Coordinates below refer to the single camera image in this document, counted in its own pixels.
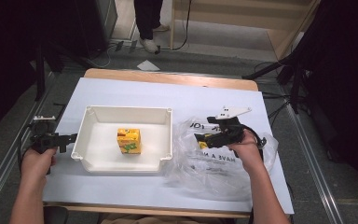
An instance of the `cardboard box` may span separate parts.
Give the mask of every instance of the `cardboard box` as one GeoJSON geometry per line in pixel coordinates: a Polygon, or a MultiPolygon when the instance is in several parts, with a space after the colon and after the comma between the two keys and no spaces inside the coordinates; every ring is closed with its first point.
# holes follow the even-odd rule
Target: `cardboard box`
{"type": "Polygon", "coordinates": [[[123,154],[141,154],[142,152],[139,129],[118,129],[117,142],[123,154]]]}

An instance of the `wooden table edge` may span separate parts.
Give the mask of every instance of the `wooden table edge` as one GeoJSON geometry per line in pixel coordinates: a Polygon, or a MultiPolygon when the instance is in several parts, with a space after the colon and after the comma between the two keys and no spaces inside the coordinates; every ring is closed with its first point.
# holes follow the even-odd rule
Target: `wooden table edge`
{"type": "Polygon", "coordinates": [[[249,212],[227,212],[194,209],[170,209],[163,207],[131,207],[115,206],[105,204],[83,204],[83,203],[44,203],[44,206],[60,206],[70,211],[78,212],[97,212],[97,213],[120,213],[138,214],[150,216],[176,216],[176,217],[223,217],[223,218],[242,218],[249,217],[249,212]]]}
{"type": "Polygon", "coordinates": [[[160,72],[91,68],[86,71],[84,77],[115,79],[123,81],[168,83],[188,86],[202,86],[241,91],[258,91],[257,84],[252,80],[206,77],[206,75],[202,74],[171,74],[160,72]]]}

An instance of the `black curtain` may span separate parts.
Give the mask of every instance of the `black curtain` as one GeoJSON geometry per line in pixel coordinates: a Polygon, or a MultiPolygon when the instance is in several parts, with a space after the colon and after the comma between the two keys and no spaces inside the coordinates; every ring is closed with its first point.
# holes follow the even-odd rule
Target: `black curtain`
{"type": "Polygon", "coordinates": [[[324,0],[319,11],[323,22],[300,58],[311,71],[305,84],[335,130],[326,144],[358,170],[358,1],[324,0]]]}
{"type": "Polygon", "coordinates": [[[34,83],[33,21],[21,1],[0,1],[0,120],[34,83]]]}

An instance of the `forearm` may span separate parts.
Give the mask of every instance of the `forearm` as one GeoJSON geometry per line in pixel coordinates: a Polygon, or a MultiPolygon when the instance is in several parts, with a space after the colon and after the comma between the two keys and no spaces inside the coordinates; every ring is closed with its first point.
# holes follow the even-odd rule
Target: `forearm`
{"type": "Polygon", "coordinates": [[[21,181],[16,202],[14,202],[10,224],[44,223],[43,220],[43,186],[29,185],[21,181]]]}
{"type": "Polygon", "coordinates": [[[289,223],[277,199],[264,164],[254,167],[249,175],[256,224],[289,223]]]}

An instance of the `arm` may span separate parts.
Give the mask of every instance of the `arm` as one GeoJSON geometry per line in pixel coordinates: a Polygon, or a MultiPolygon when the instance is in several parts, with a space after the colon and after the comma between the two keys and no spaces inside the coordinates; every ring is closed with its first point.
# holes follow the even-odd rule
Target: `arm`
{"type": "Polygon", "coordinates": [[[289,223],[272,187],[269,173],[261,160],[255,137],[247,130],[244,130],[244,134],[241,143],[228,147],[237,152],[243,168],[251,178],[255,223],[289,223]]]}
{"type": "Polygon", "coordinates": [[[11,212],[10,224],[44,223],[43,187],[46,184],[48,168],[55,163],[56,149],[48,149],[43,154],[29,149],[21,166],[21,182],[16,202],[11,212]]]}

